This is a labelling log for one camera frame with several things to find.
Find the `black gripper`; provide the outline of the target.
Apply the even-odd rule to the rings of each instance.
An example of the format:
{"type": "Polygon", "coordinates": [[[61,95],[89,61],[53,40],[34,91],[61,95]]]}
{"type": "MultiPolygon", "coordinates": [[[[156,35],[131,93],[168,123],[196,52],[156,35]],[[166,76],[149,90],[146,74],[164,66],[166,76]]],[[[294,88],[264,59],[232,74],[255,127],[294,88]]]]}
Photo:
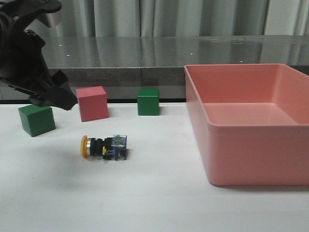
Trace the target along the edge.
{"type": "Polygon", "coordinates": [[[31,30],[10,38],[8,30],[1,29],[0,80],[28,94],[37,106],[71,110],[78,100],[61,70],[50,76],[42,56],[44,45],[44,40],[31,30]]]}

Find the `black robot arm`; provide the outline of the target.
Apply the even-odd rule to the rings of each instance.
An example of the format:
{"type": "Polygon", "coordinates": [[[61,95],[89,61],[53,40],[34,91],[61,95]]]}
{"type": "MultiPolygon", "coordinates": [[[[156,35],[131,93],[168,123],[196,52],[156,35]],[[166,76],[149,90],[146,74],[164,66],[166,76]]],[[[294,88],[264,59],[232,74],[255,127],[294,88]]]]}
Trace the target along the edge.
{"type": "Polygon", "coordinates": [[[0,80],[28,95],[39,107],[54,106],[70,110],[77,102],[62,71],[50,75],[42,55],[45,41],[27,27],[38,19],[56,25],[44,16],[58,13],[58,0],[10,0],[0,3],[0,80]]]}

